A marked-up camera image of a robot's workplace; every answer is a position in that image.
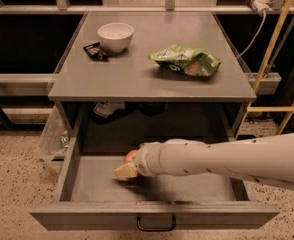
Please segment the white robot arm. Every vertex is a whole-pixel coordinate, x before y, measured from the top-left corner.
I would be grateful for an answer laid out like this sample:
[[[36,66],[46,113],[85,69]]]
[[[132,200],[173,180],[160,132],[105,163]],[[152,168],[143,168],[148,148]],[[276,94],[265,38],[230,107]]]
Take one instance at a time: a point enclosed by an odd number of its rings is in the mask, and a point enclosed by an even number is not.
[[[114,173],[118,178],[212,173],[294,191],[294,133],[215,144],[144,143]]]

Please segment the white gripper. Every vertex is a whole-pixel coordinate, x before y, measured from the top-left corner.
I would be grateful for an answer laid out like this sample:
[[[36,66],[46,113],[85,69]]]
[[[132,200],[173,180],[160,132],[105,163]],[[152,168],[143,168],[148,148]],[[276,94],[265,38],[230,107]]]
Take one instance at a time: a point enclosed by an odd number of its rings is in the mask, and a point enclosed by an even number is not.
[[[114,170],[114,174],[118,178],[135,178],[138,173],[145,177],[157,176],[159,174],[159,148],[159,142],[143,143],[134,157],[134,162],[126,161],[119,165]]]

